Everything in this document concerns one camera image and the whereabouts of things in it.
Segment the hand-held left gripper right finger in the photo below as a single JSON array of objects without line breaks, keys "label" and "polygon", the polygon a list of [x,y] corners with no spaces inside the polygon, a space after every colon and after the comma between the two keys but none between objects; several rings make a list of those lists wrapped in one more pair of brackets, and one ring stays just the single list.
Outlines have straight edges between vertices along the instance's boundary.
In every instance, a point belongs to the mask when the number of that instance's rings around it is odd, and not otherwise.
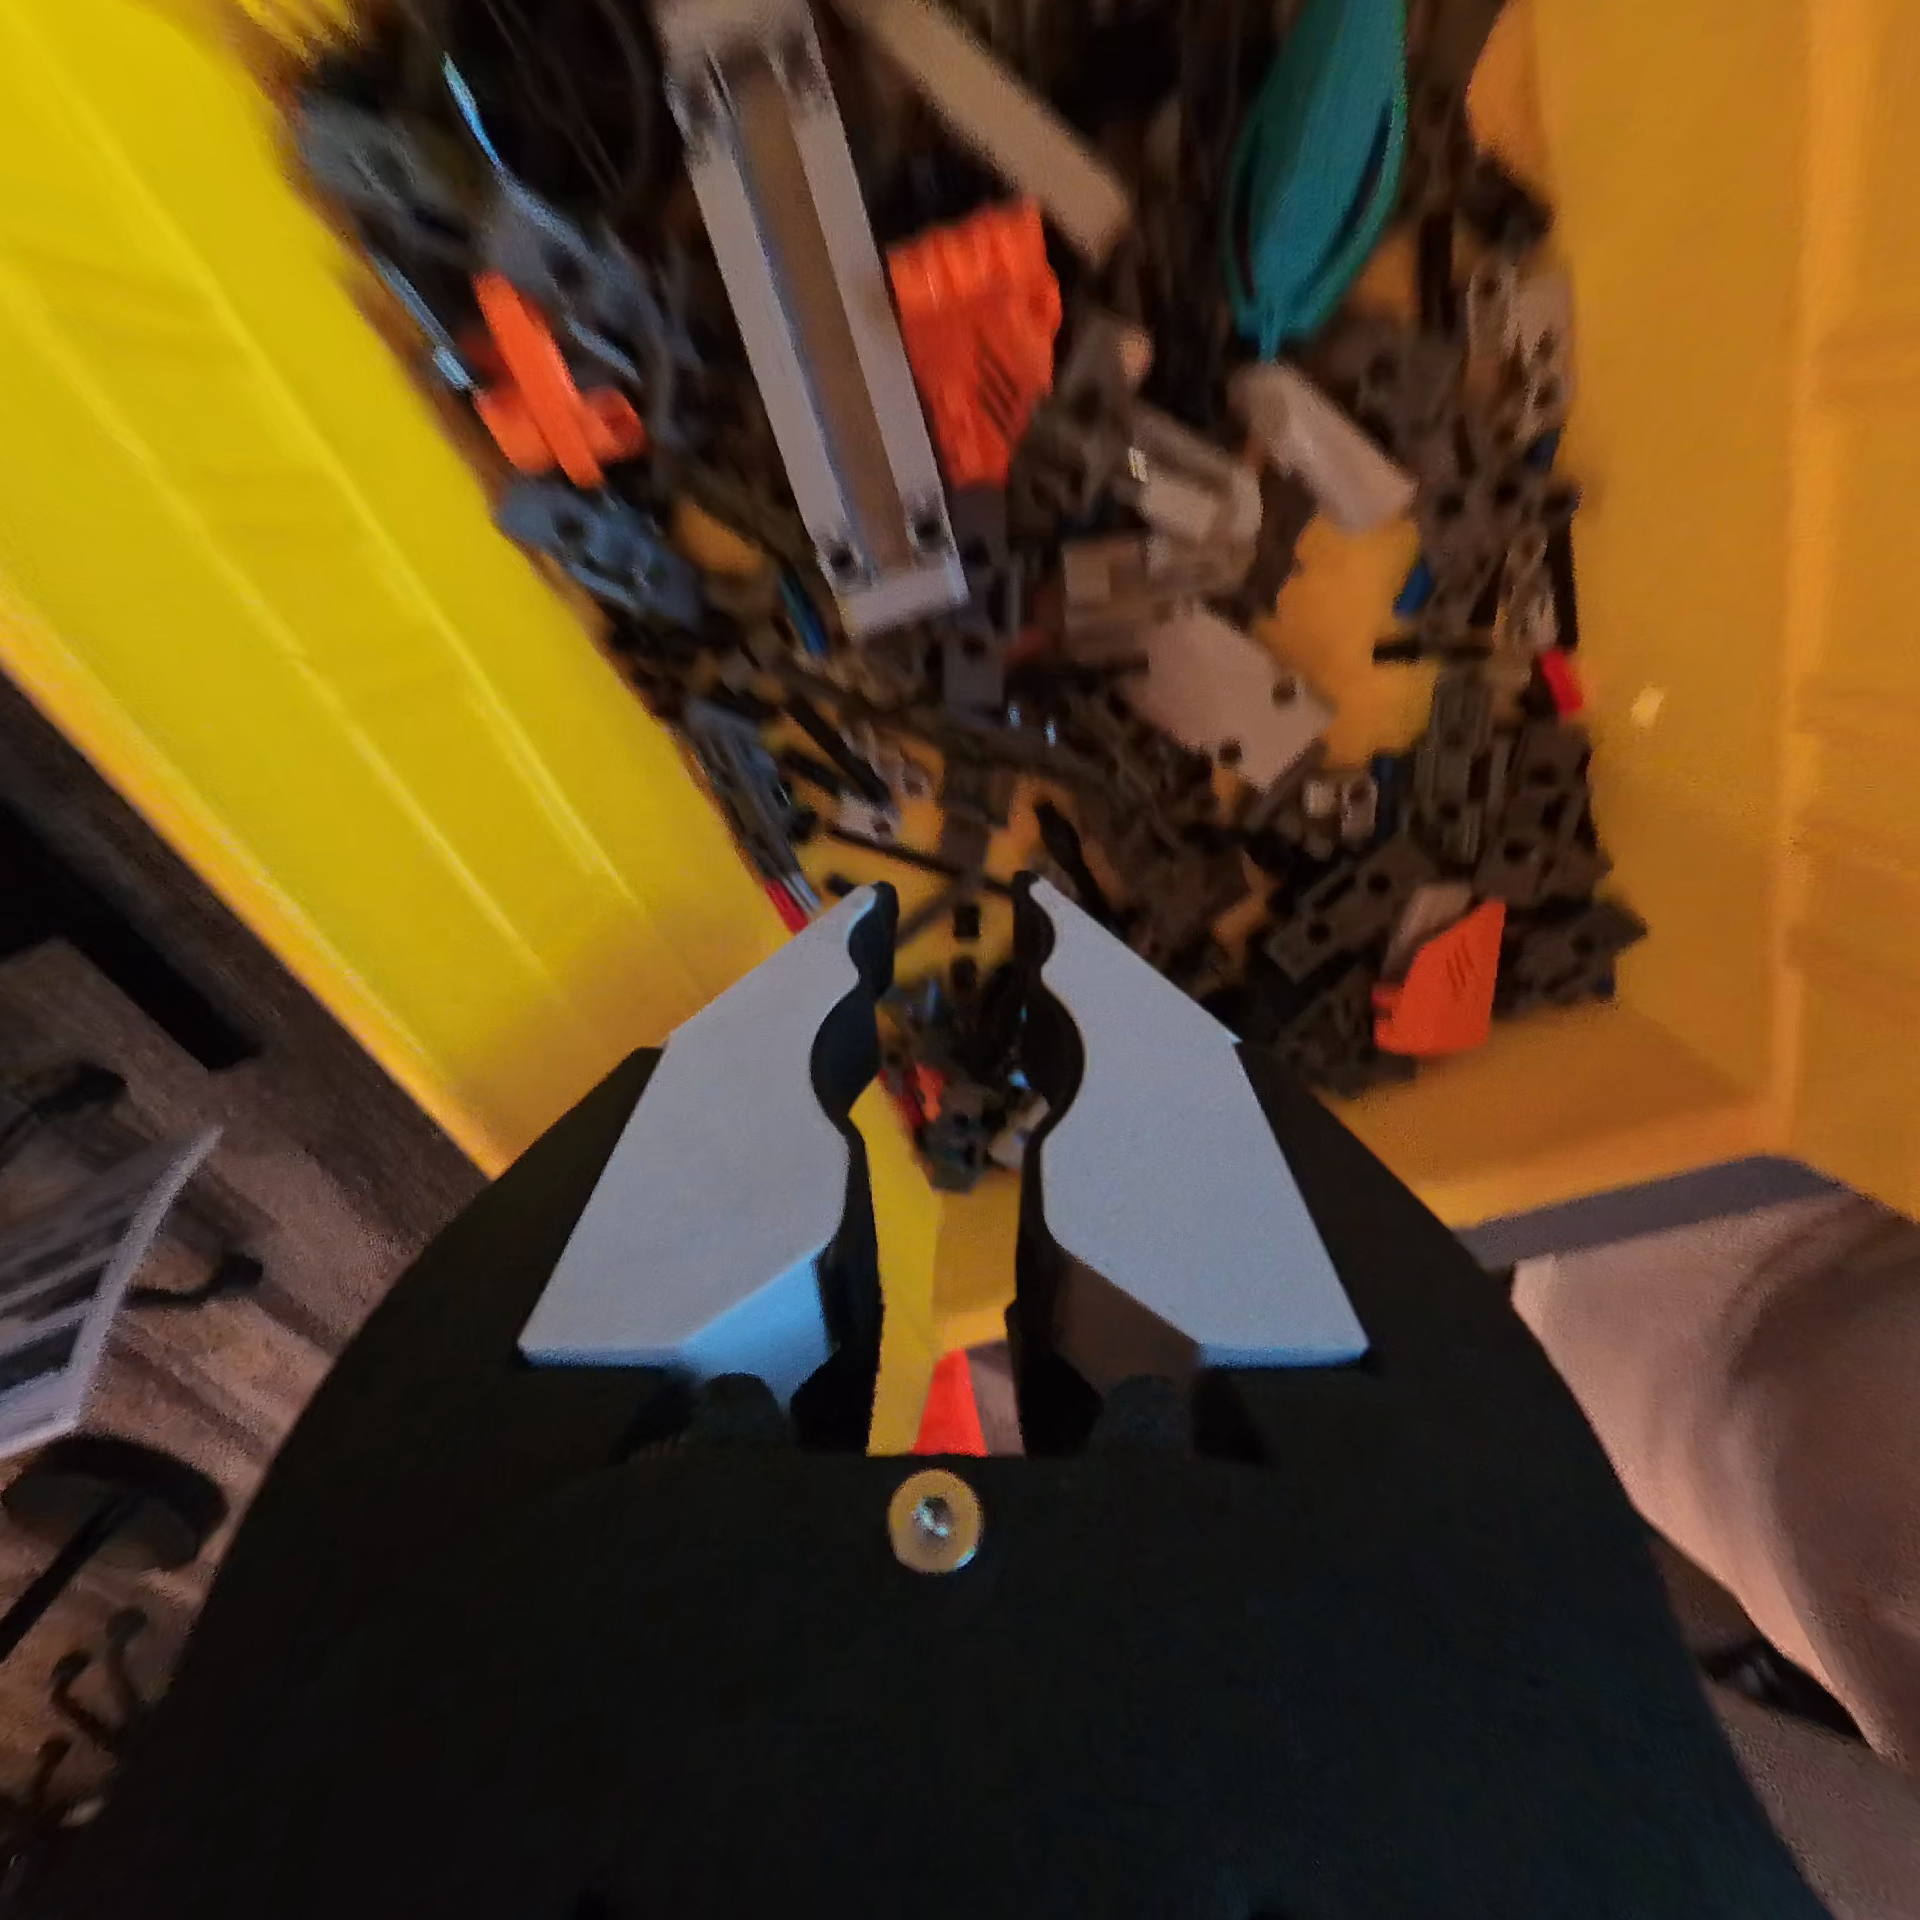
[{"label": "hand-held left gripper right finger", "polygon": [[1089,1440],[1130,1380],[1368,1353],[1232,1030],[1048,879],[1015,886],[1018,1169],[1008,1348],[1029,1454]]}]

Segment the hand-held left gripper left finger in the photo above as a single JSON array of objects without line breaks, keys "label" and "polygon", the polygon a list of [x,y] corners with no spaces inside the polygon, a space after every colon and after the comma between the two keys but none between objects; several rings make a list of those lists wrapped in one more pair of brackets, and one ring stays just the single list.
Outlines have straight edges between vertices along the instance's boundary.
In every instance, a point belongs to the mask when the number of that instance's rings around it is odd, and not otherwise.
[{"label": "hand-held left gripper left finger", "polygon": [[882,1285],[853,1120],[897,896],[860,885],[669,1032],[519,1332],[541,1366],[761,1382],[815,1449],[873,1435]]}]

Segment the pile of dark building parts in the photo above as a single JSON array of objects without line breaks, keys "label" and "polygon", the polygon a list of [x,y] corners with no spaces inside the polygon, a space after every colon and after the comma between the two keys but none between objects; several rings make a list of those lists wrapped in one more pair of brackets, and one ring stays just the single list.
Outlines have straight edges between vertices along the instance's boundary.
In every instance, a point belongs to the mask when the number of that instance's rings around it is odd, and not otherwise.
[{"label": "pile of dark building parts", "polygon": [[[1472,125],[1503,4],[1402,4],[1398,204],[1270,361],[1232,325],[1220,200],[1300,4],[806,7],[887,279],[889,247],[1032,199],[1063,292],[1005,487],[938,465],[966,601],[863,641],[761,406],[653,4],[348,4],[284,125],[465,417],[494,526],[592,605],[780,921],[862,876],[817,845],[924,892],[896,941],[937,957],[880,1014],[880,1080],[928,1177],[1017,1166],[1042,1117],[1015,969],[977,950],[1015,867],[1333,1096],[1447,1061],[1378,1052],[1373,987],[1481,903],[1506,908],[1493,1025],[1608,998],[1645,929],[1604,897],[1589,734],[1533,679],[1576,652],[1568,281],[1550,204]],[[637,409],[649,448],[604,487],[514,471],[476,415],[478,272]],[[1183,607],[1335,704],[1266,791],[1127,701]]]}]

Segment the yellow plastic parts bin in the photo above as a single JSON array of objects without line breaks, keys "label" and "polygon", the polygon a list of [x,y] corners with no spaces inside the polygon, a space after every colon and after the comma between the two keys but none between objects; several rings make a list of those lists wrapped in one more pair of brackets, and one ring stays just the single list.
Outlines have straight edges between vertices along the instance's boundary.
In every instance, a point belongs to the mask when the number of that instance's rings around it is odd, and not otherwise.
[{"label": "yellow plastic parts bin", "polygon": [[[780,947],[357,303],[218,4],[5,4],[5,670],[489,1177]],[[1914,4],[1511,4],[1574,292],[1617,997],[1340,1115],[1447,1223],[1748,1155],[1914,1214]]]}]

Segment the orange plastic object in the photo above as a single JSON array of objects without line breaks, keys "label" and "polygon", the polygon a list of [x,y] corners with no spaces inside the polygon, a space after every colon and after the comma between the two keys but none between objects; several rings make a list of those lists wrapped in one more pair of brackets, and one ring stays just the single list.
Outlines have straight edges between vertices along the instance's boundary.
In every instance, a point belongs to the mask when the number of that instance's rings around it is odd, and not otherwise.
[{"label": "orange plastic object", "polygon": [[972,1353],[954,1348],[941,1356],[928,1377],[928,1389],[912,1447],[914,1455],[990,1455],[985,1425],[975,1404]]}]

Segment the orange vented panel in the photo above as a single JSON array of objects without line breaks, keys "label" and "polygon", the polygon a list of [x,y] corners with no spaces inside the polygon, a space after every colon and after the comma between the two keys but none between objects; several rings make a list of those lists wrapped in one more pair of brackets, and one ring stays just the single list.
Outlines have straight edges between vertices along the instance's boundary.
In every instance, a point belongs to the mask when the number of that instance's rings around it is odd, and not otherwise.
[{"label": "orange vented panel", "polygon": [[1050,392],[1065,320],[1040,204],[975,207],[889,247],[885,262],[945,483],[1002,489]]},{"label": "orange vented panel", "polygon": [[1373,987],[1373,1045],[1402,1061],[1434,1061],[1487,1043],[1506,908],[1479,903],[1434,933],[1398,979]]}]

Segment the printed paper sheet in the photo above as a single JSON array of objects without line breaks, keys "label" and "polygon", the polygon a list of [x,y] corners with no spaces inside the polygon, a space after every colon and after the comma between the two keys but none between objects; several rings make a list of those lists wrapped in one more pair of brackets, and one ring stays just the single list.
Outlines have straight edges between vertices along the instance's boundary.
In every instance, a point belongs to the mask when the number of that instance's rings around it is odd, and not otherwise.
[{"label": "printed paper sheet", "polygon": [[218,1127],[141,1148],[1,1233],[1,1459],[73,1433],[114,1317]]}]

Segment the orange connector block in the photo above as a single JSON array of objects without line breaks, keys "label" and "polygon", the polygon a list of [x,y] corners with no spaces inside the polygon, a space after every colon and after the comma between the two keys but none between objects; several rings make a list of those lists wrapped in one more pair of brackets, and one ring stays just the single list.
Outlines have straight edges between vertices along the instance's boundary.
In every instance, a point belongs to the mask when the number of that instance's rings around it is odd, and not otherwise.
[{"label": "orange connector block", "polygon": [[472,412],[517,472],[559,472],[578,489],[599,489],[610,465],[647,452],[649,431],[633,403],[575,380],[536,300],[503,272],[472,273],[471,291],[492,350]]}]

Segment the light grey panel plate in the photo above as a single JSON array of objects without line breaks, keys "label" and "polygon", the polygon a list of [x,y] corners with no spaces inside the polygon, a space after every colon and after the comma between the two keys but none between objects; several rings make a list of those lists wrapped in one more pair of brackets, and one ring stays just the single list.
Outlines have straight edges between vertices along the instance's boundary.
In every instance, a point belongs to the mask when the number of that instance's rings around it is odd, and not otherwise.
[{"label": "light grey panel plate", "polygon": [[653,4],[662,91],[783,476],[849,639],[969,598],[806,4]]}]

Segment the blue brick separator tool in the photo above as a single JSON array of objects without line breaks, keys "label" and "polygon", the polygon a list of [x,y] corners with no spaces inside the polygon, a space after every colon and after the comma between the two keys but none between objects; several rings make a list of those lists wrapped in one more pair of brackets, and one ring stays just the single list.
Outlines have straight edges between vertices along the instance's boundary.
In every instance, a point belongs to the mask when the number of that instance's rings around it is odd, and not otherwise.
[{"label": "blue brick separator tool", "polygon": [[1353,287],[1398,204],[1405,143],[1402,1],[1300,4],[1239,120],[1220,200],[1232,325],[1263,361]]}]

